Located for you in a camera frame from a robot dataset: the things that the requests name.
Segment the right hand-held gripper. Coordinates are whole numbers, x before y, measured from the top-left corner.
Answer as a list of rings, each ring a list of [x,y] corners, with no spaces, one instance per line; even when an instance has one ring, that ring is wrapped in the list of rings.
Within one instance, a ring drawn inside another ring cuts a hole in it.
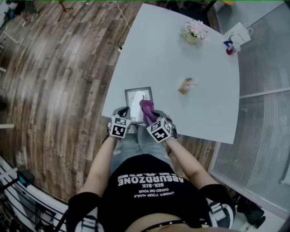
[[[176,126],[172,119],[162,111],[152,111],[146,116],[148,126],[147,131],[151,137],[157,142],[163,142],[168,138],[177,139]]]

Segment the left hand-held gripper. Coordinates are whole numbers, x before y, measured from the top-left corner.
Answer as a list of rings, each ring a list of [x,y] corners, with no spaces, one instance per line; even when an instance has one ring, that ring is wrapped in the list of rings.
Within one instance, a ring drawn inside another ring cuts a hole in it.
[[[128,106],[115,109],[108,123],[109,135],[116,138],[124,138],[131,123],[131,110]]]

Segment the purple cleaning cloth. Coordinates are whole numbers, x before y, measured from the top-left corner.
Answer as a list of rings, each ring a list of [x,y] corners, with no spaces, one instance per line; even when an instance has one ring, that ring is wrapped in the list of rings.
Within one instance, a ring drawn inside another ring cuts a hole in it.
[[[141,100],[139,102],[140,108],[143,112],[144,122],[147,126],[156,122],[157,116],[154,114],[154,104],[150,100]]]

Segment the grey picture frame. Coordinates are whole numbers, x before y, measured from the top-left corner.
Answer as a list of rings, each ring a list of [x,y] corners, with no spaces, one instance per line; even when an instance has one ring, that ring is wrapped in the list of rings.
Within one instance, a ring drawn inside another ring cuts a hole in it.
[[[151,87],[141,87],[125,90],[126,105],[130,108],[130,119],[133,123],[142,124],[144,114],[140,106],[141,100],[153,102]]]

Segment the person's left forearm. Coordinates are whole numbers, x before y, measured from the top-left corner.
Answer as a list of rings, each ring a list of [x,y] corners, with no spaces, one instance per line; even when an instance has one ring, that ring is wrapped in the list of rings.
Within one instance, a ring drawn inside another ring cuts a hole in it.
[[[110,177],[115,141],[115,137],[109,136],[101,145],[91,165],[86,182],[78,193],[91,192],[99,197],[103,196]]]

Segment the person's right forearm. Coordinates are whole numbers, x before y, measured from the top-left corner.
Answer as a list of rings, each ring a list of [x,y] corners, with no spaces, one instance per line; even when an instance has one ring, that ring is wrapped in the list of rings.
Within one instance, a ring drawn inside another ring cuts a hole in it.
[[[197,189],[201,189],[207,185],[218,184],[197,161],[197,159],[192,156],[177,140],[169,138],[165,142],[174,153],[181,169],[193,186]]]

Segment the person's light blue jeans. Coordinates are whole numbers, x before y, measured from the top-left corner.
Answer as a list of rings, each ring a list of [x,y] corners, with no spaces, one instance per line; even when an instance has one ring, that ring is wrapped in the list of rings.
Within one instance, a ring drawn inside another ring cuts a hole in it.
[[[131,125],[125,138],[119,140],[113,152],[111,174],[128,158],[150,154],[167,163],[172,169],[164,145],[157,143],[148,133],[146,127]]]

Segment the wooden card holder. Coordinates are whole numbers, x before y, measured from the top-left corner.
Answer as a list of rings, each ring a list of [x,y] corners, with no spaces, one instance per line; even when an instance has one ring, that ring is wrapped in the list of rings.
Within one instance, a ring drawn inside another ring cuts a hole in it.
[[[186,94],[188,91],[193,90],[198,84],[198,79],[193,78],[186,78],[181,86],[179,87],[178,91],[181,94]]]

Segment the white table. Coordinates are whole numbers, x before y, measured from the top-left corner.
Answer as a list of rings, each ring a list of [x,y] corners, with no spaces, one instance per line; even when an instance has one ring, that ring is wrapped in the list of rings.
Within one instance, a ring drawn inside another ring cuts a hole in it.
[[[239,66],[223,36],[207,27],[209,41],[189,44],[181,31],[190,18],[143,4],[118,58],[102,115],[126,105],[125,90],[151,87],[154,107],[169,115],[177,132],[232,144],[239,108]],[[197,86],[181,94],[186,78]]]

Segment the person's black printed shirt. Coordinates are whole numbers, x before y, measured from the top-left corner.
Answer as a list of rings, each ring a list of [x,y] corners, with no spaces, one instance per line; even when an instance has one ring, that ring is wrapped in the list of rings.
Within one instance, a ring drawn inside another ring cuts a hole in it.
[[[226,188],[201,189],[174,173],[165,162],[144,154],[126,159],[110,176],[102,197],[79,193],[68,202],[67,232],[81,232],[84,219],[93,232],[125,232],[137,219],[155,213],[177,216],[190,227],[231,227],[235,206]]]

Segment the black teal device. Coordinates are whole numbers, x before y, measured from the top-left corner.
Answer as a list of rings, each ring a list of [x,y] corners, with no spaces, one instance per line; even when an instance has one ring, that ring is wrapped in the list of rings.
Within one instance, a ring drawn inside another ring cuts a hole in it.
[[[35,177],[30,171],[23,170],[17,171],[16,173],[18,180],[25,188],[34,183]]]

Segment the black rolling case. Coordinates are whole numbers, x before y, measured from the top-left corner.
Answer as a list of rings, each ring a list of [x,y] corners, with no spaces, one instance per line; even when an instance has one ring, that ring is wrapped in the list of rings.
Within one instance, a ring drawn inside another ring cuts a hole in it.
[[[265,211],[253,201],[239,196],[236,200],[237,211],[245,215],[247,222],[258,229],[266,220]]]

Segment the white paper bag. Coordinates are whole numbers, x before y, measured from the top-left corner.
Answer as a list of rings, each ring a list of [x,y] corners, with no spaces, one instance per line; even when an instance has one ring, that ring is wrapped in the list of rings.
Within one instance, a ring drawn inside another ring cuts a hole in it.
[[[223,42],[227,40],[231,40],[234,45],[242,45],[251,40],[251,34],[254,32],[253,28],[251,28],[250,23],[240,23],[238,22],[235,26],[233,26],[230,30],[228,30],[223,35]]]

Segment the black office chair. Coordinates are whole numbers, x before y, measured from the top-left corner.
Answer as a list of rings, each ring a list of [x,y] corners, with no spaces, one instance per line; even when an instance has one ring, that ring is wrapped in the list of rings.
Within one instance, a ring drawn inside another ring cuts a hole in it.
[[[183,3],[183,6],[179,6],[180,5],[179,1],[169,0],[165,8],[177,13],[182,13],[182,11],[189,10],[189,11],[198,11],[206,15],[208,11],[214,6],[215,3],[216,3],[215,0],[210,0],[207,2],[187,0]]]

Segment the white desk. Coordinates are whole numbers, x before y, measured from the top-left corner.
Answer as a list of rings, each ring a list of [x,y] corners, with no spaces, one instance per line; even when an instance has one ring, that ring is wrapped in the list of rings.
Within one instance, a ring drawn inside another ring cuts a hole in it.
[[[2,30],[1,32],[0,32],[0,36],[1,35],[4,35],[5,37],[7,37],[8,39],[10,39],[11,41],[13,41],[15,44],[18,44],[18,41],[12,36],[12,35],[10,35],[5,29],[4,30]],[[1,72],[7,72],[7,70],[6,69],[4,69],[4,68],[2,68],[2,67],[0,67],[0,71]]]

